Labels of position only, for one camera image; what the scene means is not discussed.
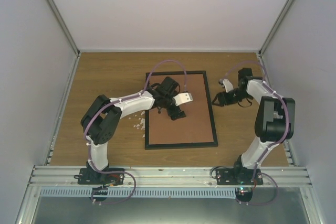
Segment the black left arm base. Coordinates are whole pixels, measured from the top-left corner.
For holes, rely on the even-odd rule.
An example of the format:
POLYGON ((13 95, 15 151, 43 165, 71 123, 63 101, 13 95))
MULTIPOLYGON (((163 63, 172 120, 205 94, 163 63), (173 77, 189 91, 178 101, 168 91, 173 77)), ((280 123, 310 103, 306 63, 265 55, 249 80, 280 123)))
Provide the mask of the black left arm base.
POLYGON ((117 186, 123 184, 125 172, 123 168, 107 167, 103 171, 107 174, 96 172, 88 165, 86 168, 81 168, 74 179, 79 185, 117 186))

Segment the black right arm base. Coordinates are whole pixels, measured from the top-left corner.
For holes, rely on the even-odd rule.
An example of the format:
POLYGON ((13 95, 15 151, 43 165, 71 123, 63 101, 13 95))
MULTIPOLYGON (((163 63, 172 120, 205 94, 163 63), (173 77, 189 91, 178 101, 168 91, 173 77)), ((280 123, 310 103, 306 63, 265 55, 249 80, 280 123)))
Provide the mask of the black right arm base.
POLYGON ((246 168, 227 168, 227 167, 213 167, 210 170, 210 177, 215 179, 218 185, 239 185, 252 186, 263 185, 263 179, 260 169, 254 171, 246 168))

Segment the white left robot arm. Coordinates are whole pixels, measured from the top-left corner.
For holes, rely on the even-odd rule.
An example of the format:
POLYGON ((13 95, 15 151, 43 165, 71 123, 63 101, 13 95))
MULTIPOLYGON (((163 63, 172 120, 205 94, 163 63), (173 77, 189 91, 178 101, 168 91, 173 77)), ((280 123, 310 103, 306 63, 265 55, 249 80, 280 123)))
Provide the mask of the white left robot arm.
POLYGON ((171 120, 185 118, 180 105, 193 101, 187 92, 177 92, 179 83, 166 77, 161 83, 147 86, 143 90, 119 98, 98 96, 81 119, 84 139, 89 147, 88 166, 90 178, 96 184, 103 184, 108 179, 108 142, 113 138, 119 121, 135 112, 157 108, 166 109, 171 120))

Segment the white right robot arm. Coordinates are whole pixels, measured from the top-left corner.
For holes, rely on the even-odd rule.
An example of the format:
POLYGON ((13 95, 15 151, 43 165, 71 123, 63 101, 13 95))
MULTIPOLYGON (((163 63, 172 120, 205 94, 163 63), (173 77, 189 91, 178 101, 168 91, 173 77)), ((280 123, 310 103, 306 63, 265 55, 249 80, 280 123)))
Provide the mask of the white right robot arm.
POLYGON ((255 100, 259 107, 255 119, 255 138, 249 148, 238 158, 232 172, 233 180, 240 185, 251 179, 270 152, 292 138, 295 129, 296 102, 273 90, 265 78, 254 77, 250 68, 238 71, 238 86, 224 77, 219 80, 224 91, 218 93, 212 105, 224 107, 240 104, 244 99, 255 100))

